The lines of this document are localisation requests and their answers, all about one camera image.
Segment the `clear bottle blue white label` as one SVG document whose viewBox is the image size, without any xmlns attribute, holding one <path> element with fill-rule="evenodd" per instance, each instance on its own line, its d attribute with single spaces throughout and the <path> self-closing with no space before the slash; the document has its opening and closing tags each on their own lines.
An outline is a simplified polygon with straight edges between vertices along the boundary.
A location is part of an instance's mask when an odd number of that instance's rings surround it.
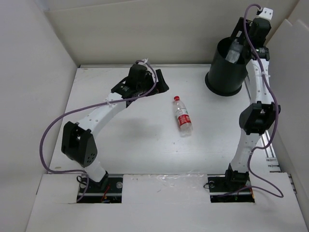
<svg viewBox="0 0 309 232">
<path fill-rule="evenodd" d="M 242 49 L 243 49 L 243 45 L 239 44 L 238 42 L 233 42 L 230 45 L 230 48 L 225 57 L 225 60 L 227 60 L 230 63 L 236 64 L 242 53 Z"/>
</svg>

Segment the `clear bottle red label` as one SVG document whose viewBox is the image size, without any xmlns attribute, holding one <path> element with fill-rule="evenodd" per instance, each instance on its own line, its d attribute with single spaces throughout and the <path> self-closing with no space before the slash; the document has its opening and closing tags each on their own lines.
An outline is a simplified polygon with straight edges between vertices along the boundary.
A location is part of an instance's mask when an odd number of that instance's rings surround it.
<svg viewBox="0 0 309 232">
<path fill-rule="evenodd" d="M 190 136 L 193 130 L 191 118 L 179 96 L 174 97 L 173 107 L 181 136 Z"/>
</svg>

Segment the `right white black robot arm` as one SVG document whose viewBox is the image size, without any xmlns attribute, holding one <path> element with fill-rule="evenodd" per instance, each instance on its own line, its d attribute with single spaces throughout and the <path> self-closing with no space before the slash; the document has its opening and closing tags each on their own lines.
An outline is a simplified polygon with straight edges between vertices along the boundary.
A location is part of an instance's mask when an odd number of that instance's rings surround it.
<svg viewBox="0 0 309 232">
<path fill-rule="evenodd" d="M 249 189 L 246 183 L 252 173 L 252 155 L 259 149 L 257 143 L 270 126 L 278 124 L 281 107 L 269 86 L 270 54 L 264 45 L 270 29 L 267 19 L 256 17 L 250 21 L 241 17 L 231 35 L 243 45 L 241 55 L 249 78 L 250 105 L 239 116 L 241 135 L 236 154 L 223 178 L 224 196 Z"/>
</svg>

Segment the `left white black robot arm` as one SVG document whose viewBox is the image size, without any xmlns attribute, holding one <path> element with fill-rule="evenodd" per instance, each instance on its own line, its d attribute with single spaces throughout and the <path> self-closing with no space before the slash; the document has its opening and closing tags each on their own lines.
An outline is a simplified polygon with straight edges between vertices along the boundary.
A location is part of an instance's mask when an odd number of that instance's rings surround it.
<svg viewBox="0 0 309 232">
<path fill-rule="evenodd" d="M 108 172 L 98 159 L 96 136 L 117 113 L 128 108 L 135 97 L 152 96 L 168 89 L 160 69 L 151 72 L 142 63 L 133 64 L 128 76 L 111 89 L 108 104 L 96 107 L 76 123 L 69 121 L 65 124 L 61 151 L 80 164 L 96 191 L 104 191 L 108 185 Z"/>
</svg>

